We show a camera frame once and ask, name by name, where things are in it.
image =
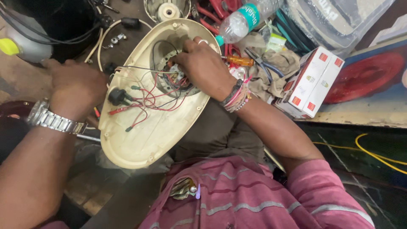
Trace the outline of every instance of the wristwatch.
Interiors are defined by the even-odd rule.
[[[35,103],[28,116],[28,123],[33,126],[48,127],[64,133],[80,134],[85,123],[75,122],[48,110],[49,100],[44,98]]]

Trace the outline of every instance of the orange screwdriver handle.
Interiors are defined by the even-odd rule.
[[[243,67],[251,67],[254,65],[254,59],[237,57],[237,56],[227,56],[226,61],[234,64],[241,65]]]

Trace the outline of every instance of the yellow cap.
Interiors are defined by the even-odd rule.
[[[0,39],[0,50],[9,56],[20,53],[18,46],[14,43],[14,41],[8,38]]]

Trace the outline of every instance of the ring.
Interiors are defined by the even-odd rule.
[[[206,44],[209,44],[209,42],[207,40],[201,39],[198,44],[200,44],[201,42],[205,42]]]

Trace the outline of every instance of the plastic water bottle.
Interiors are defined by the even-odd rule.
[[[215,37],[219,46],[240,41],[260,22],[276,12],[282,2],[283,0],[249,0],[222,22],[219,35]]]

